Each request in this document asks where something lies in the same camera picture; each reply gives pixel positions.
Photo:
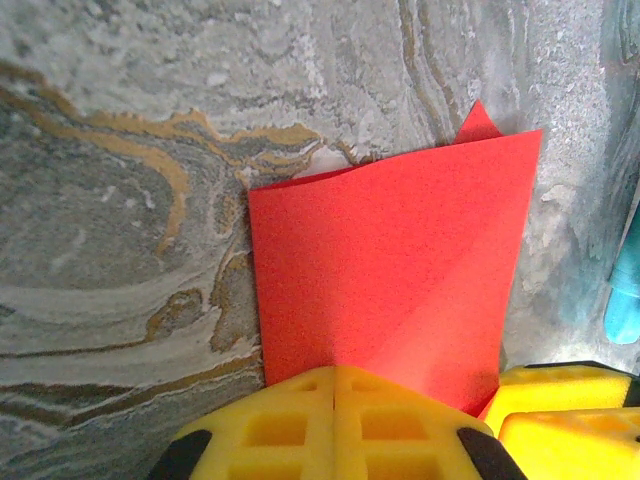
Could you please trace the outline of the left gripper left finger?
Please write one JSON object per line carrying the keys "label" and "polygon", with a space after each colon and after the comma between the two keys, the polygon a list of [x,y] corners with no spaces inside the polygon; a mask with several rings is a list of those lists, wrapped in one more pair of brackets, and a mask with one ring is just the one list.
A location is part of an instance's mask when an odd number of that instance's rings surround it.
{"label": "left gripper left finger", "polygon": [[309,370],[182,427],[149,479],[331,479],[332,367]]}

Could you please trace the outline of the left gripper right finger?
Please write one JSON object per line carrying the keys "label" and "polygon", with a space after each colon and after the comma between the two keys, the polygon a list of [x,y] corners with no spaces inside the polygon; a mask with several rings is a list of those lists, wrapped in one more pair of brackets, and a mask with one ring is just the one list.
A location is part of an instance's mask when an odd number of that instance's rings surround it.
{"label": "left gripper right finger", "polygon": [[478,418],[356,367],[335,368],[336,479],[521,479]]}

